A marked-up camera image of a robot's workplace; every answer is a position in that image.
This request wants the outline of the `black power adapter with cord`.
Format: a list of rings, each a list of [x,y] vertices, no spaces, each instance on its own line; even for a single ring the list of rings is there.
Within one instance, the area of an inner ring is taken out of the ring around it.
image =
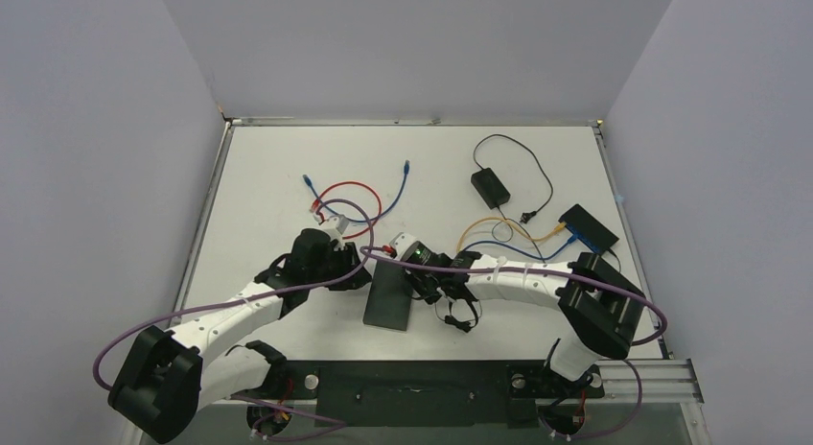
[[[505,133],[492,133],[474,145],[472,160],[476,170],[471,175],[471,183],[494,214],[474,221],[463,230],[457,244],[459,251],[494,246],[546,261],[555,259],[574,243],[591,252],[558,222],[570,207],[549,222],[541,233],[529,229],[538,216],[551,213],[557,197],[555,181],[532,147]],[[615,246],[600,256],[622,269]]]

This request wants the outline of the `black network switch small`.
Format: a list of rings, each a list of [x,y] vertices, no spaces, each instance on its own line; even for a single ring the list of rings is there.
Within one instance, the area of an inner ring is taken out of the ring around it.
[[[591,252],[609,252],[619,237],[580,204],[574,204],[558,219],[559,223]]]

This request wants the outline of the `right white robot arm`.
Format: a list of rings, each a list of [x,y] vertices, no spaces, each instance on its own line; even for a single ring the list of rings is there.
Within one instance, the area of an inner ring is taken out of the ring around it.
[[[430,302],[502,300],[561,312],[569,329],[540,370],[543,386],[554,394],[568,392],[600,359],[627,358],[635,344],[645,298],[595,253],[545,265],[477,251],[450,257],[406,238],[392,246],[406,263],[411,287]]]

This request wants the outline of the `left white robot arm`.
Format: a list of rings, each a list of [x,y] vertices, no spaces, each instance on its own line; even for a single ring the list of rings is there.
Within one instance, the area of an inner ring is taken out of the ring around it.
[[[159,444],[178,437],[196,414],[234,393],[279,394],[284,356],[243,339],[289,315],[311,290],[357,290],[370,284],[354,243],[335,228],[305,228],[289,252],[222,303],[200,306],[193,319],[137,333],[108,389],[107,403]]]

